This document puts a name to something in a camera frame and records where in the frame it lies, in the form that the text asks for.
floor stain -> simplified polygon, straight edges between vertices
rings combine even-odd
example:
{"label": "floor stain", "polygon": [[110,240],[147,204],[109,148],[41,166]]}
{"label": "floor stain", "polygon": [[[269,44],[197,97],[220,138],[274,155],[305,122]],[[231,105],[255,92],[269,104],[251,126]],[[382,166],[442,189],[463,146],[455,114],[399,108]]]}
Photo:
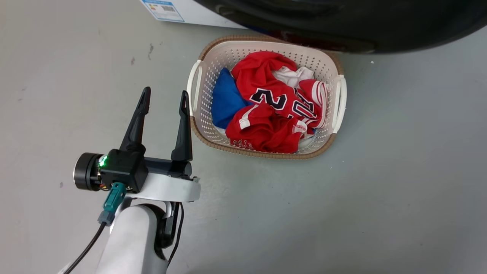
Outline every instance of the floor stain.
{"label": "floor stain", "polygon": [[150,54],[152,53],[153,50],[154,50],[154,46],[152,45],[152,43],[150,43],[149,54],[147,54],[147,57],[149,58],[149,60],[150,60]]}

blue clothing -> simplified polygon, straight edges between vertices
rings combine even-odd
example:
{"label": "blue clothing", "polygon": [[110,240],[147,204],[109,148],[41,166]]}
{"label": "blue clothing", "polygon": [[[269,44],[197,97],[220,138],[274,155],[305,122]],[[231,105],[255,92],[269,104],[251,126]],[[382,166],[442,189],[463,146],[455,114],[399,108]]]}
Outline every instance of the blue clothing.
{"label": "blue clothing", "polygon": [[230,71],[223,68],[213,88],[213,104],[211,106],[213,124],[226,129],[237,111],[250,105],[253,103],[242,98]]}

red clothing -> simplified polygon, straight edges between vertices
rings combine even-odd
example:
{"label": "red clothing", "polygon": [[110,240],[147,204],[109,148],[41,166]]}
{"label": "red clothing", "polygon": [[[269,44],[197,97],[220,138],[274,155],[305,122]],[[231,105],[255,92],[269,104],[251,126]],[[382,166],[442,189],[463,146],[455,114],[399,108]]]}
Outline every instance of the red clothing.
{"label": "red clothing", "polygon": [[282,117],[268,104],[261,104],[239,110],[225,133],[230,143],[240,148],[294,153],[306,130],[306,124],[297,118]]}
{"label": "red clothing", "polygon": [[232,70],[242,97],[256,104],[269,104],[283,117],[295,117],[309,129],[324,126],[327,91],[324,82],[313,79],[292,88],[277,80],[272,71],[283,66],[296,71],[296,64],[274,52],[254,52],[237,63]]}

black cable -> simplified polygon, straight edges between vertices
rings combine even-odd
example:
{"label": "black cable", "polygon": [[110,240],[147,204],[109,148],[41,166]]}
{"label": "black cable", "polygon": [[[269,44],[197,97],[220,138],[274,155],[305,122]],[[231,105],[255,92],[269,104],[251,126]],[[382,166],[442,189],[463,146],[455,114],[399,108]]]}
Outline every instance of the black cable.
{"label": "black cable", "polygon": [[176,250],[178,249],[179,246],[179,239],[181,238],[181,228],[183,227],[183,220],[184,220],[184,208],[183,208],[183,203],[179,203],[181,206],[181,220],[179,221],[179,228],[178,228],[178,235],[176,236],[176,243],[174,244],[174,249],[171,252],[171,256],[169,257],[168,264],[171,263],[172,258],[174,257],[174,254],[176,253]]}
{"label": "black cable", "polygon": [[88,246],[85,248],[85,250],[83,250],[83,252],[81,253],[81,255],[79,255],[79,257],[75,260],[75,262],[72,263],[71,266],[69,266],[69,268],[64,272],[64,274],[69,274],[69,273],[71,273],[71,271],[73,271],[73,269],[78,265],[78,263],[84,258],[84,256],[86,255],[86,253],[88,253],[88,251],[90,251],[91,247],[94,245],[94,243],[96,242],[96,240],[98,240],[98,237],[100,237],[101,232],[103,231],[103,229],[105,228],[106,225],[107,225],[106,222],[102,222],[101,223],[100,228],[98,229],[98,231],[94,235],[94,237],[91,240],[91,242],[88,244]]}

laundry basket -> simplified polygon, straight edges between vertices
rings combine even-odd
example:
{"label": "laundry basket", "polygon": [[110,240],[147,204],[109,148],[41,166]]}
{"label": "laundry basket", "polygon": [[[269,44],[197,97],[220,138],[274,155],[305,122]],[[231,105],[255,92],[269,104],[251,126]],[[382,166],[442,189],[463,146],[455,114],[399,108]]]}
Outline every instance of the laundry basket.
{"label": "laundry basket", "polygon": [[[220,70],[224,67],[231,70],[248,54],[257,51],[280,53],[293,60],[298,67],[305,66],[313,70],[315,79],[323,81],[327,85],[328,106],[325,126],[316,130],[309,145],[300,148],[293,154],[267,153],[239,148],[232,145],[230,139],[218,132],[213,125],[212,93]],[[347,85],[343,70],[333,54],[263,36],[229,36],[210,43],[201,52],[199,59],[191,69],[187,92],[190,98],[191,127],[203,143],[212,148],[237,154],[276,159],[309,159],[325,152],[335,140],[340,129],[347,100]]]}

